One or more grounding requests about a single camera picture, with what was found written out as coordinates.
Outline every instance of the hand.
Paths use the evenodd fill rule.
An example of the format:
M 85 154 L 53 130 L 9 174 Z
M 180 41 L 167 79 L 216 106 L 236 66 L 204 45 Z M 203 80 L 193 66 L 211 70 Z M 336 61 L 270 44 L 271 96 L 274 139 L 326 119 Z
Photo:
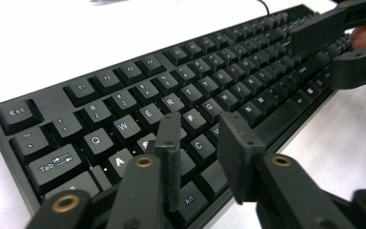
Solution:
M 357 27 L 351 35 L 352 47 L 354 50 L 363 49 L 366 47 L 366 26 Z

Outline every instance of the black cable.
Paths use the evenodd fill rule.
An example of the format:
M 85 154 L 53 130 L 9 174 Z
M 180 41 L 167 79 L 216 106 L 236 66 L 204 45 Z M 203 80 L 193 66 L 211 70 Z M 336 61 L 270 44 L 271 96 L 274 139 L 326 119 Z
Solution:
M 266 8 L 267 15 L 270 15 L 269 7 L 267 6 L 267 4 L 263 2 L 263 0 L 256 0 L 256 1 L 261 2 L 261 4 L 264 5 L 264 8 Z

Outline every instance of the keyboard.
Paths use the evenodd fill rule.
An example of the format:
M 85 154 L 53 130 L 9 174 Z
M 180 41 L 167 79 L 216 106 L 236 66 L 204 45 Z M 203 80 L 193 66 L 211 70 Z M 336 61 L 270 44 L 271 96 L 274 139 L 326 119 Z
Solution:
M 314 15 L 299 5 L 0 103 L 0 151 L 30 212 L 67 189 L 113 198 L 162 116 L 180 112 L 180 204 L 164 227 L 206 225 L 233 197 L 218 115 L 243 116 L 276 153 L 334 92 L 328 66 L 350 49 L 347 34 L 308 54 L 286 48 L 289 28 Z

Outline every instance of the white table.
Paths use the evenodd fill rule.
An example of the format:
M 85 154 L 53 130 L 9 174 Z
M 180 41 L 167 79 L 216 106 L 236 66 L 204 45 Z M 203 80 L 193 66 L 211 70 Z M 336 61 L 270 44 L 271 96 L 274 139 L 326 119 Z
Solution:
M 320 12 L 334 6 L 330 1 L 266 1 L 271 12 L 301 2 Z M 253 0 L 128 0 L 105 6 L 2 0 L 0 102 L 264 14 Z M 366 86 L 338 92 L 282 153 L 335 195 L 350 199 L 355 189 L 366 188 Z M 0 154 L 0 228 L 23 228 L 29 220 Z M 233 201 L 208 226 L 260 227 L 254 204 Z

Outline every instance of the keyboard frame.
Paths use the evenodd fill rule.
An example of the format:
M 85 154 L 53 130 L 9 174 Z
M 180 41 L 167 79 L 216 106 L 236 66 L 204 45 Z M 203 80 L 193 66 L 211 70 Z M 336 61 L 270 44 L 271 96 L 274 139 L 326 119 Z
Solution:
M 289 9 L 286 9 L 286 10 L 297 10 L 297 9 L 300 9 L 300 8 L 304 8 L 305 10 L 309 10 L 310 12 L 314 12 L 313 10 L 310 10 L 308 7 L 306 7 L 305 5 L 297 5 L 295 7 L 291 7 Z M 281 10 L 281 11 L 278 11 L 278 12 L 274 12 L 272 14 L 276 14 L 276 13 L 279 13 L 279 12 L 283 12 L 283 11 L 286 11 L 286 10 Z M 253 18 L 249 21 L 246 21 L 246 22 L 251 22 L 251 21 L 254 21 L 254 20 L 257 20 L 257 19 L 260 19 L 260 18 L 264 18 L 266 16 L 261 16 L 261 17 L 256 17 L 256 18 Z M 224 28 L 224 29 L 221 29 L 219 31 L 224 31 L 228 28 L 231 28 L 231 27 L 234 27 L 236 25 L 231 25 L 230 27 L 227 27 L 227 28 Z M 97 70 L 97 71 L 94 71 L 92 73 L 87 73 L 87 74 L 84 74 L 84 75 L 80 75 L 80 76 L 77 76 L 73 79 L 70 79 L 70 80 L 67 80 L 67 81 L 63 81 L 63 82 L 60 82 L 58 84 L 55 84 L 55 85 L 52 85 L 52 86 L 49 86 L 47 88 L 44 88 L 42 90 L 38 90 L 36 92 L 32 92 L 30 94 L 25 94 L 25 95 L 22 95 L 22 96 L 18 96 L 18 97 L 15 97 L 13 99 L 10 99 L 10 100 L 7 100 L 7 101 L 4 101 L 4 102 L 1 102 L 0 103 L 0 108 L 3 108 L 5 107 L 5 105 L 8 103 L 8 102 L 11 102 L 13 100 L 18 100 L 18 99 L 22 99 L 22 100 L 27 100 L 27 99 L 32 99 L 34 102 L 37 101 L 37 100 L 42 100 L 42 101 L 45 101 L 47 98 L 43 98 L 42 95 L 44 97 L 46 97 L 46 92 L 48 91 L 51 91 L 52 94 L 56 94 L 57 92 L 56 91 L 61 91 L 61 93 L 65 96 L 66 93 L 65 91 L 63 90 L 65 87 L 67 87 L 69 85 L 70 82 L 72 82 L 73 80 L 77 79 L 77 78 L 92 78 L 95 76 L 96 73 L 98 72 L 102 72 L 102 71 L 105 71 L 105 70 L 114 70 L 117 68 L 118 65 L 120 64 L 123 64 L 123 63 L 126 63 L 126 62 L 130 62 L 130 61 L 133 61 L 133 62 L 136 62 L 138 61 L 140 58 L 142 58 L 143 56 L 146 56 L 147 54 L 153 54 L 155 56 L 155 58 L 157 58 L 160 62 L 162 63 L 167 63 L 168 66 L 165 66 L 166 69 L 168 68 L 176 68 L 175 65 L 173 65 L 170 60 L 163 54 L 164 51 L 166 51 L 167 49 L 171 48 L 171 47 L 174 47 L 176 45 L 182 45 L 188 41 L 191 41 L 195 38 L 192 38 L 192 39 L 189 39 L 189 40 L 186 40 L 186 41 L 183 41 L 181 43 L 178 43 L 178 44 L 174 44 L 174 45 L 171 45 L 169 47 L 166 47 L 164 49 L 161 49 L 161 50 L 158 50 L 158 51 L 155 51 L 155 52 L 149 52 L 149 53 L 145 53 L 145 54 L 142 54 L 140 56 L 137 56 L 135 58 L 132 58 L 132 59 L 128 59 L 126 61 L 123 61 L 123 62 L 119 62 L 117 64 L 114 64 L 114 65 L 111 65 L 109 67 L 106 67 L 106 68 L 103 68 L 101 70 Z M 146 80 L 151 80 L 153 78 L 157 77 L 157 74 L 154 75 L 154 76 L 151 76 L 151 77 L 147 77 Z M 125 88 L 123 88 L 123 90 L 127 90 L 127 89 L 130 89 L 132 87 L 134 87 L 137 83 L 135 84 L 132 84 L 130 86 L 127 86 Z M 325 101 L 327 101 L 336 91 L 334 90 L 331 90 L 331 89 L 327 89 L 326 91 L 324 91 L 320 96 L 319 98 L 316 100 L 316 102 L 314 102 L 291 126 L 290 128 L 288 128 L 268 149 L 267 149 L 267 153 L 276 153 L 285 143 L 287 143 L 289 140 L 291 140 L 292 137 L 295 136 L 295 133 L 305 124 L 307 124 L 307 121 L 310 117 L 313 116 L 313 114 L 318 111 L 319 107 L 321 107 L 322 104 L 324 104 Z M 98 99 L 100 100 L 105 100 L 109 97 L 111 97 L 112 94 L 107 94 L 107 95 L 104 95 Z M 70 113 L 76 113 L 76 112 L 79 112 L 81 111 L 82 106 L 79 106 L 79 107 L 73 107 L 73 105 L 71 104 L 71 106 L 68 106 L 67 107 L 67 110 L 64 110 L 64 112 L 70 112 Z M 51 123 L 51 121 L 56 117 L 56 114 L 51 114 L 51 115 L 48 115 L 48 116 L 45 116 L 44 117 L 44 120 L 42 122 L 40 122 L 39 124 L 37 125 L 34 125 L 34 126 L 46 126 L 46 125 L 49 125 Z M 13 179 L 16 183 L 16 186 L 18 188 L 18 191 L 20 192 L 26 206 L 28 207 L 28 210 L 30 212 L 30 214 L 33 216 L 34 213 L 39 209 L 40 207 L 40 202 L 39 200 L 37 199 L 37 197 L 35 196 L 35 193 L 33 191 L 33 189 L 31 188 L 31 184 L 29 183 L 29 180 L 27 178 L 27 174 L 25 172 L 25 170 L 23 169 L 23 166 L 19 163 L 18 161 L 18 158 L 14 152 L 14 150 L 12 149 L 11 145 L 10 145 L 10 140 L 13 138 L 14 135 L 6 135 L 4 130 L 2 129 L 1 127 L 1 124 L 0 124 L 0 152 L 3 156 L 3 158 L 5 159 L 5 162 L 8 166 L 8 168 L 10 169 L 10 173 L 11 175 L 13 176 Z M 93 197 L 93 202 L 99 202 L 100 200 L 103 200 L 103 199 L 107 199 L 107 198 L 110 198 L 112 195 L 115 194 L 115 190 L 113 188 L 111 188 L 108 192 L 101 192 L 99 193 L 98 195 L 96 195 L 95 197 Z M 230 201 L 230 199 L 233 197 L 233 193 L 230 189 L 227 189 L 225 192 L 222 193 L 222 195 L 213 203 L 211 203 L 211 205 L 205 210 L 205 212 L 203 212 L 193 223 L 191 223 L 191 225 L 188 227 L 188 228 L 200 228 L 200 227 L 204 227 L 209 221 L 210 219 L 212 219 L 227 203 L 228 201 Z

